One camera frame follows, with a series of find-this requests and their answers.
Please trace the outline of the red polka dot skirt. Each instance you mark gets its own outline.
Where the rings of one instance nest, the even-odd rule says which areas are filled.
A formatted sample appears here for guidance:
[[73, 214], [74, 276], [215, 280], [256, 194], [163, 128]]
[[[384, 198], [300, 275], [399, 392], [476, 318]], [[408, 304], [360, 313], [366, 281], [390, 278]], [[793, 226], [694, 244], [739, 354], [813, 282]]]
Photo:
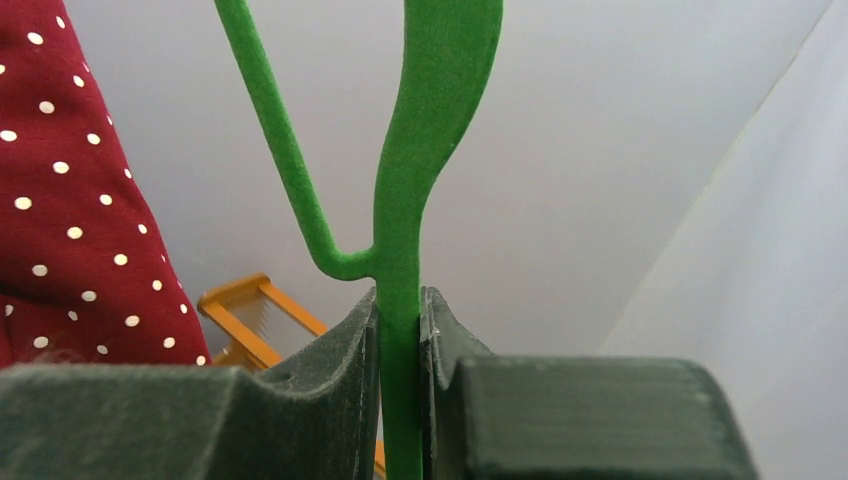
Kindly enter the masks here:
[[1, 364], [212, 359], [61, 1], [1, 5]]

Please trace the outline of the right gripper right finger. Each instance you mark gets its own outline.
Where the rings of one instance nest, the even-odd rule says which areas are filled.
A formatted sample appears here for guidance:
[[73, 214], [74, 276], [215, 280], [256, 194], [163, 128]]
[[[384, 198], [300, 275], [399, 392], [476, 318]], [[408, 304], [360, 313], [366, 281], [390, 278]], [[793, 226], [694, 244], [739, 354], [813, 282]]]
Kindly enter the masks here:
[[720, 385], [652, 357], [492, 352], [441, 292], [421, 294], [428, 479], [755, 479]]

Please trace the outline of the green velvet hanger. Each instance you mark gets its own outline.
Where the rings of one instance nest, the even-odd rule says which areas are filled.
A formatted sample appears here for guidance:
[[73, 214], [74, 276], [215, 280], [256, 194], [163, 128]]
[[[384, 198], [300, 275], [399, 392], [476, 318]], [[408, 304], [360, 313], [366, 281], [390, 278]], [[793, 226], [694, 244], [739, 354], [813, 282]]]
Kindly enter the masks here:
[[504, 5], [405, 3], [402, 70], [378, 162], [372, 244], [355, 253], [336, 245], [248, 5], [220, 1], [216, 9], [313, 262], [331, 278], [375, 283], [387, 475], [419, 479], [424, 473], [418, 374], [423, 213], [487, 86]]

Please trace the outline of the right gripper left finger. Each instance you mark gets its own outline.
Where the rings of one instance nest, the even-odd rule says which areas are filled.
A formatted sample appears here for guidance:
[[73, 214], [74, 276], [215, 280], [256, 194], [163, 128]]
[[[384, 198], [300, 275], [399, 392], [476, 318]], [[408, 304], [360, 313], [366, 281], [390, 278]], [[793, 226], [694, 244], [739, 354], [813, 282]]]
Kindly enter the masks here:
[[378, 315], [347, 317], [259, 373], [16, 366], [1, 375], [5, 479], [369, 479]]

